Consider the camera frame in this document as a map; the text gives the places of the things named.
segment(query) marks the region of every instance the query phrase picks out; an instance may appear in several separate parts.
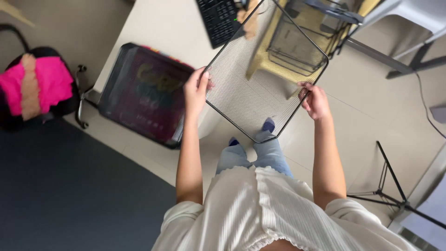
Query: black floor mat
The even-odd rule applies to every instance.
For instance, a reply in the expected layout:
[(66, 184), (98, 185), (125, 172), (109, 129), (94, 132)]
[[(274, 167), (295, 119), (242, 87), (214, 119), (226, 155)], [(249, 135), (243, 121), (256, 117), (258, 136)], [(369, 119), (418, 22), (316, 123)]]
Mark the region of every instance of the black floor mat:
[(0, 250), (150, 250), (174, 204), (175, 187), (63, 120), (0, 132)]

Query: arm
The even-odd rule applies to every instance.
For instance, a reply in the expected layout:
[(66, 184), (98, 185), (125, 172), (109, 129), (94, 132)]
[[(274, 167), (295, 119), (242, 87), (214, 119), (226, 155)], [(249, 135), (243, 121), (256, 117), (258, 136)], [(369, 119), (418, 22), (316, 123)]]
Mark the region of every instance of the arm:
[(183, 201), (203, 204), (198, 117), (206, 102), (206, 87), (209, 78), (209, 74), (205, 72), (198, 85), (198, 79), (203, 70), (204, 67), (196, 70), (184, 85), (186, 113), (175, 183), (177, 204)]
[(313, 198), (325, 210), (332, 200), (345, 199), (347, 189), (327, 96), (317, 86), (306, 84), (305, 87), (310, 93), (302, 107), (314, 119)]

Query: foot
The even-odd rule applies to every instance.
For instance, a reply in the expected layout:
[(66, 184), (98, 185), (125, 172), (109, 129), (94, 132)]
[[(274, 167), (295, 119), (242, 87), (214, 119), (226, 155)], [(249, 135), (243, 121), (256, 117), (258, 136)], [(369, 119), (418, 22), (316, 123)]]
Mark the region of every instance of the foot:
[(238, 144), (240, 144), (240, 143), (239, 143), (239, 141), (235, 137), (232, 137), (229, 140), (229, 146), (235, 146), (235, 145), (238, 145)]
[(265, 120), (265, 123), (263, 123), (262, 132), (269, 131), (270, 133), (273, 133), (274, 128), (276, 128), (276, 125), (274, 124), (273, 119), (269, 117)]

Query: light blue jeans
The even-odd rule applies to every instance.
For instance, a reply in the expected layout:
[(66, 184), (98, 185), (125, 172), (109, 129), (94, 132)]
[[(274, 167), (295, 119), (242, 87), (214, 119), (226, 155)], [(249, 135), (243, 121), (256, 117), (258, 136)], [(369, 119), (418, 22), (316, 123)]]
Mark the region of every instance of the light blue jeans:
[[(258, 141), (258, 139), (270, 137), (273, 137), (271, 133), (269, 131), (265, 131), (260, 132), (254, 138)], [(232, 169), (234, 166), (249, 168), (250, 166), (254, 165), (255, 167), (271, 166), (274, 170), (293, 178), (277, 139), (263, 144), (254, 143), (253, 147), (257, 153), (257, 160), (254, 162), (248, 161), (246, 152), (240, 144), (228, 146), (223, 149), (222, 154), (220, 155), (219, 163), (217, 164), (217, 171), (215, 172), (215, 175), (219, 174), (225, 169)]]

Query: white ribbed top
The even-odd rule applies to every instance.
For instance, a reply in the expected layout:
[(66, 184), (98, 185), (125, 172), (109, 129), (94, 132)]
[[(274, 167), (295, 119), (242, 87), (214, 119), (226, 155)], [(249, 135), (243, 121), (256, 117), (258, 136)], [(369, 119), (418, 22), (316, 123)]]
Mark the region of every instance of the white ribbed top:
[(349, 199), (313, 203), (305, 182), (271, 167), (234, 167), (212, 179), (204, 205), (169, 209), (153, 250), (257, 251), (286, 239), (305, 250), (415, 250)]

